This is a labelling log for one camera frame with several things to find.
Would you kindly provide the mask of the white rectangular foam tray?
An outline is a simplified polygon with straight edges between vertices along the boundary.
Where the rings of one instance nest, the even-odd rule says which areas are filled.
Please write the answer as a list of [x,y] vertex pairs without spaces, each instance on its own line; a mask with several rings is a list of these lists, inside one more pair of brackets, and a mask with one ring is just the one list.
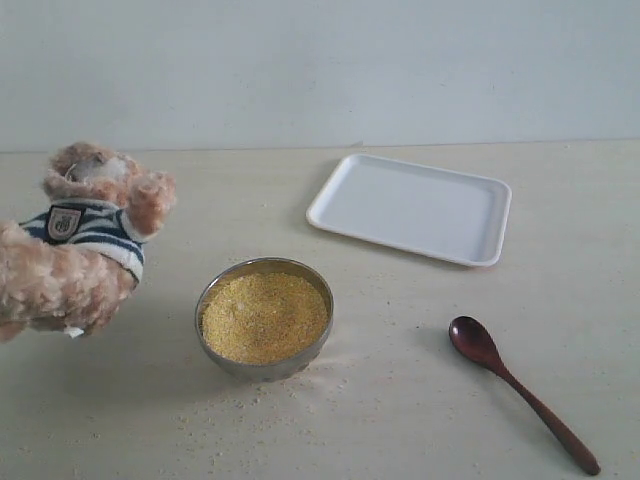
[[498,179],[358,153],[339,161],[306,219],[376,245],[489,267],[502,252],[511,200]]

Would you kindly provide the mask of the tan plush teddy bear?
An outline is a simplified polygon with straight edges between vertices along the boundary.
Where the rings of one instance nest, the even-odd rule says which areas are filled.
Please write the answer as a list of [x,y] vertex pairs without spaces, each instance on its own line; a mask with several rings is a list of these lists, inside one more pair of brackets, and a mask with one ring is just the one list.
[[84,141],[50,157],[42,189],[46,210],[1,224],[2,342],[104,327],[140,284],[144,246],[176,203],[170,174]]

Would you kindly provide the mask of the steel bowl of yellow grain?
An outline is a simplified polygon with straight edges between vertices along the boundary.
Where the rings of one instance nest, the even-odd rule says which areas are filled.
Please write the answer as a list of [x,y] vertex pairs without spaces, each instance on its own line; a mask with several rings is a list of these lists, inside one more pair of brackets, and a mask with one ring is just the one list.
[[206,355],[244,382],[287,379],[317,358],[333,325],[334,298],[313,268],[287,258],[241,262],[202,292],[195,329]]

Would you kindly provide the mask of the dark brown wooden spoon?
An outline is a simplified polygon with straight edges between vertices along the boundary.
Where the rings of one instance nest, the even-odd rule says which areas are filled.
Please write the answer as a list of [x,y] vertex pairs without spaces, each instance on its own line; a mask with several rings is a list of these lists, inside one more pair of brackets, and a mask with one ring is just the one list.
[[470,316],[454,318],[448,327],[453,347],[471,362],[491,371],[510,385],[532,408],[576,465],[587,475],[596,476],[601,467],[591,450],[576,434],[506,367],[488,330]]

